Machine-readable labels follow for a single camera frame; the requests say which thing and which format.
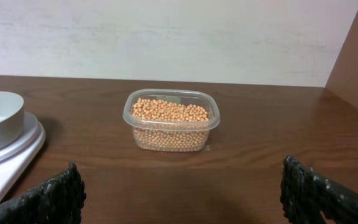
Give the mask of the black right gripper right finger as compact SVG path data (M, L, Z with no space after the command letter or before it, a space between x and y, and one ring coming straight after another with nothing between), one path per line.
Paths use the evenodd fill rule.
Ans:
M280 202L289 223L358 224L358 193L306 167L283 160Z

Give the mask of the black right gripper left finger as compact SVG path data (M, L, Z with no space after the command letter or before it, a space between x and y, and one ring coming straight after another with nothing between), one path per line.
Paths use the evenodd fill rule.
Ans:
M0 224L79 224L85 182L74 163L57 176L0 204Z

